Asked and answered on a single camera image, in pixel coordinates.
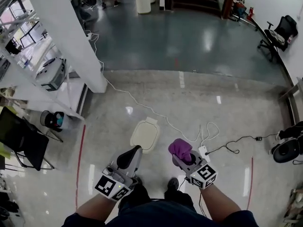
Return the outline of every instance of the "black cable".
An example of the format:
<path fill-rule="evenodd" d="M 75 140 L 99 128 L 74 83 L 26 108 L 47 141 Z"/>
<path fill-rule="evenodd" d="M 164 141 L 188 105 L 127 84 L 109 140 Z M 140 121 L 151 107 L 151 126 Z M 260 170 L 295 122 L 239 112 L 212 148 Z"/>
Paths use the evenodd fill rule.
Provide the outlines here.
<path fill-rule="evenodd" d="M 272 135 L 277 135 L 277 134 L 269 134 L 269 135 L 267 135 L 267 136 L 265 136 L 265 137 L 260 137 L 260 138 L 261 138 L 261 140 L 262 140 L 262 139 L 267 138 L 267 137 L 272 136 Z M 213 153 L 213 152 L 215 152 L 215 151 L 217 151 L 217 150 L 219 150 L 219 149 L 221 149 L 221 148 L 223 148 L 223 147 L 225 147 L 226 149 L 228 149 L 230 152 L 232 152 L 232 153 L 234 153 L 234 154 L 239 154 L 239 153 L 240 153 L 240 150 L 238 150 L 238 149 L 236 149 L 236 150 L 231 150 L 231 149 L 229 149 L 229 148 L 227 147 L 227 145 L 228 145 L 229 143 L 236 143 L 236 142 L 238 142 L 239 140 L 241 140 L 241 139 L 243 139 L 243 138 L 252 138 L 252 139 L 254 139 L 254 140 L 257 140 L 258 137 L 252 137 L 251 135 L 242 136 L 241 138 L 239 138 L 239 139 L 237 139 L 237 140 L 232 140 L 232 141 L 227 142 L 225 145 L 220 146 L 219 148 L 217 148 L 217 149 L 215 149 L 215 150 L 206 152 L 205 155 L 207 156 L 207 155 L 209 155 L 210 153 Z"/>
<path fill-rule="evenodd" d="M 185 178 L 184 178 L 184 181 L 181 183 L 181 185 L 180 185 L 178 191 L 180 190 L 180 188 L 181 188 L 181 186 L 183 185 L 184 182 L 185 182 Z"/>
<path fill-rule="evenodd" d="M 43 134 L 43 135 L 45 135 L 45 136 L 47 136 L 47 137 L 49 137 L 49 138 L 51 138 L 51 139 L 53 139 L 53 140 L 62 142 L 61 140 L 58 140 L 58 139 L 56 139 L 56 138 L 54 138 L 54 137 L 51 137 L 51 136 L 49 136 L 49 135 L 47 135 L 47 134 L 44 134 L 44 133 L 42 133 L 42 132 L 40 132 L 40 133 Z"/>
<path fill-rule="evenodd" d="M 293 160 L 293 165 L 302 165 L 303 161 Z"/>

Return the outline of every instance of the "black chair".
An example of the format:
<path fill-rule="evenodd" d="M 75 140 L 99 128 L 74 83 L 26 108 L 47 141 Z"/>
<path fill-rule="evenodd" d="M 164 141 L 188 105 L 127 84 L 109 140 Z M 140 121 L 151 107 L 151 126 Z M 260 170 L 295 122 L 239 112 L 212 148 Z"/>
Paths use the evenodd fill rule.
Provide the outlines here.
<path fill-rule="evenodd" d="M 0 142 L 11 148 L 17 161 L 23 167 L 53 170 L 54 167 L 44 158 L 49 139 L 25 118 L 14 115 L 7 107 L 0 114 Z M 32 166 L 21 162 L 19 156 L 26 157 Z M 50 168 L 42 168 L 43 160 Z"/>
<path fill-rule="evenodd" d="M 290 138 L 282 144 L 276 145 L 271 149 L 271 153 L 277 163 L 285 163 L 296 159 L 299 155 L 303 155 L 303 135 L 298 138 Z"/>
<path fill-rule="evenodd" d="M 270 28 L 271 26 L 273 26 L 273 24 L 271 24 L 270 22 L 268 22 L 268 24 L 269 24 L 268 29 L 264 30 L 267 36 L 267 41 L 262 39 L 260 41 L 260 44 L 258 45 L 258 48 L 261 47 L 268 48 L 271 53 L 271 58 L 269 61 L 272 62 L 275 54 L 278 53 L 275 47 L 280 48 L 282 51 L 285 51 L 288 47 L 288 39 L 290 38 L 290 36 L 292 37 L 297 36 L 298 30 L 296 28 L 297 23 L 293 20 L 292 17 L 290 17 L 289 15 L 286 15 L 285 17 L 281 17 L 278 27 L 274 30 L 277 34 L 279 34 L 284 38 L 285 42 L 284 44 L 281 44 L 275 37 L 272 36 L 270 32 L 272 31 L 270 30 Z"/>

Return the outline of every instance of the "red tape line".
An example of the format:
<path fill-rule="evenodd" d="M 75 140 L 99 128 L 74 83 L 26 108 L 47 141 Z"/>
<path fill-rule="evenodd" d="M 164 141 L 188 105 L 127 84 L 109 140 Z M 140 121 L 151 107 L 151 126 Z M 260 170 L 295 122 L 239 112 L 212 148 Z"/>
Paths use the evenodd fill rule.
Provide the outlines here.
<path fill-rule="evenodd" d="M 76 210 L 78 209 L 78 182 L 79 182 L 80 162 L 81 162 L 81 155 L 82 155 L 82 147 L 83 147 L 85 129 L 86 129 L 86 125 L 83 126 L 82 139 L 81 139 L 80 151 L 79 151 L 79 159 L 78 159 L 77 181 L 76 181 Z"/>
<path fill-rule="evenodd" d="M 246 210 L 248 210 L 248 207 L 250 206 L 250 198 L 251 198 L 251 191 L 252 191 L 252 178 L 254 175 L 254 157 L 251 158 L 251 180 L 250 180 L 250 196 L 248 198 L 248 204 Z"/>

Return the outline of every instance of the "cable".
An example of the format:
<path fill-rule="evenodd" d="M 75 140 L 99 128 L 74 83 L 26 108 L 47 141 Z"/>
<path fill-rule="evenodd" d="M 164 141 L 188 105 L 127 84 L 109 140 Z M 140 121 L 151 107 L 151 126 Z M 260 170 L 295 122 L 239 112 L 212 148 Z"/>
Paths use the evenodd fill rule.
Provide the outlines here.
<path fill-rule="evenodd" d="M 205 214 L 204 209 L 203 209 L 202 204 L 201 204 L 201 199 L 202 199 L 202 193 L 200 193 L 199 208 L 202 212 L 202 215 L 206 217 L 206 214 Z"/>
<path fill-rule="evenodd" d="M 185 182 L 185 178 L 184 178 L 183 182 L 181 183 L 181 185 L 180 185 L 178 191 L 180 190 L 180 188 L 181 188 L 181 186 L 183 185 L 184 182 Z"/>
<path fill-rule="evenodd" d="M 293 160 L 293 165 L 302 165 L 303 161 Z"/>
<path fill-rule="evenodd" d="M 160 116 L 160 117 L 165 118 L 165 119 L 166 119 L 166 122 L 167 122 L 173 129 L 175 129 L 176 131 L 180 132 L 180 133 L 182 134 L 182 136 L 183 136 L 186 140 L 188 140 L 189 142 L 196 142 L 196 141 L 198 140 L 198 138 L 199 138 L 199 136 L 200 136 L 200 134 L 201 134 L 201 130 L 203 129 L 202 126 L 200 126 L 200 130 L 199 130 L 199 133 L 198 133 L 196 139 L 195 139 L 195 140 L 190 140 L 190 139 L 188 139 L 188 138 L 183 134 L 183 132 L 182 132 L 181 130 L 179 130 L 178 128 L 176 128 L 175 126 L 173 126 L 173 125 L 169 122 L 168 117 L 166 117 L 166 116 L 164 116 L 164 115 L 162 115 L 162 114 L 156 113 L 156 112 L 153 110 L 153 108 L 151 108 L 151 107 L 149 107 L 149 106 L 146 106 L 146 105 L 144 105 L 144 104 L 138 103 L 137 100 L 133 97 L 133 95 L 132 95 L 129 91 L 124 91 L 124 90 L 116 89 L 116 88 L 114 87 L 114 85 L 111 84 L 106 78 L 105 78 L 105 80 L 109 83 L 109 85 L 111 85 L 111 86 L 113 87 L 113 89 L 114 89 L 115 91 L 123 92 L 123 93 L 128 93 L 129 96 L 134 100 L 134 102 L 135 102 L 136 104 L 138 104 L 138 105 L 140 105 L 140 106 L 142 106 L 142 107 L 145 107 L 145 108 L 150 109 L 150 110 L 151 110 L 155 115 L 157 115 L 157 116 Z"/>
<path fill-rule="evenodd" d="M 210 123 L 212 123 L 212 124 L 217 128 L 218 133 L 217 133 L 215 136 L 213 136 L 212 138 L 209 139 L 208 137 L 210 136 L 210 133 L 209 133 L 208 125 L 209 125 Z M 207 136 L 205 139 L 203 139 L 203 128 L 202 128 L 202 133 L 201 133 L 201 135 L 200 135 L 200 136 L 201 136 L 201 139 L 202 139 L 202 142 L 201 142 L 200 146 L 203 145 L 203 142 L 204 142 L 204 141 L 206 141 L 206 140 L 213 140 L 214 138 L 216 138 L 216 137 L 220 134 L 220 130 L 219 130 L 218 126 L 217 126 L 215 123 L 213 123 L 213 122 L 208 122 L 207 125 L 206 125 L 206 129 L 207 129 L 207 132 L 208 132 L 208 136 Z"/>
<path fill-rule="evenodd" d="M 227 142 L 225 145 L 220 146 L 219 148 L 217 148 L 217 149 L 215 149 L 215 150 L 206 152 L 205 155 L 207 156 L 207 155 L 209 155 L 210 153 L 213 153 L 213 152 L 215 152 L 215 151 L 217 151 L 217 150 L 219 150 L 219 149 L 221 149 L 221 148 L 223 148 L 223 147 L 225 147 L 226 149 L 228 149 L 230 152 L 232 152 L 232 153 L 234 153 L 234 154 L 239 154 L 239 153 L 240 153 L 240 150 L 238 150 L 238 149 L 236 149 L 236 150 L 231 150 L 231 149 L 229 149 L 229 148 L 227 147 L 227 145 L 228 145 L 229 143 L 236 143 L 236 142 L 238 142 L 239 140 L 241 140 L 241 139 L 243 139 L 243 138 L 252 138 L 252 139 L 254 139 L 254 140 L 257 140 L 257 138 L 261 138 L 260 140 L 262 140 L 262 139 L 267 138 L 267 137 L 272 136 L 272 135 L 277 135 L 277 134 L 269 134 L 269 135 L 267 135 L 267 136 L 265 136 L 265 137 L 252 137 L 252 136 L 250 136 L 250 135 L 248 135 L 248 136 L 242 136 L 241 138 L 239 138 L 239 139 L 237 139 L 237 140 L 232 140 L 232 141 Z"/>
<path fill-rule="evenodd" d="M 93 32 L 91 32 L 90 30 L 88 30 L 88 29 L 86 29 L 85 31 L 89 31 L 91 34 L 92 34 L 92 36 L 91 36 L 91 38 L 90 38 L 90 41 L 94 41 L 94 46 L 95 46 L 95 54 L 97 53 L 97 46 L 96 46 L 96 42 L 98 41 L 98 39 L 99 39 L 99 37 L 100 37 L 100 35 L 99 34 L 95 34 L 95 33 L 93 33 Z M 100 63 L 102 63 L 102 74 L 103 74 L 103 71 L 104 71 L 104 62 L 102 62 L 102 61 L 100 61 L 99 59 L 98 59 L 98 61 L 100 62 Z"/>
<path fill-rule="evenodd" d="M 51 138 L 51 139 L 53 139 L 53 140 L 62 142 L 61 140 L 58 140 L 58 139 L 56 139 L 56 138 L 54 138 L 54 137 L 51 137 L 51 136 L 49 136 L 49 135 L 47 135 L 47 134 L 44 134 L 44 133 L 42 133 L 42 132 L 40 132 L 40 133 L 43 134 L 43 135 L 45 135 L 45 136 L 47 136 L 47 137 L 49 137 L 49 138 Z"/>

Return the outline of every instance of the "black shoe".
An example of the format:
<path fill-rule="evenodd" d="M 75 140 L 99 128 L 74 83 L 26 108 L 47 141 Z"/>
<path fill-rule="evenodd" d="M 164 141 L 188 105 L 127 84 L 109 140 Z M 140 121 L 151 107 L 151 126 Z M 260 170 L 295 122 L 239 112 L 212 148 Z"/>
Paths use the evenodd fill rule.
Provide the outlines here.
<path fill-rule="evenodd" d="M 119 4 L 121 4 L 121 2 L 115 1 L 115 2 L 114 2 L 114 7 L 119 6 Z"/>
<path fill-rule="evenodd" d="M 169 183 L 167 184 L 167 189 L 178 190 L 178 188 L 179 188 L 178 179 L 175 177 L 171 178 Z"/>

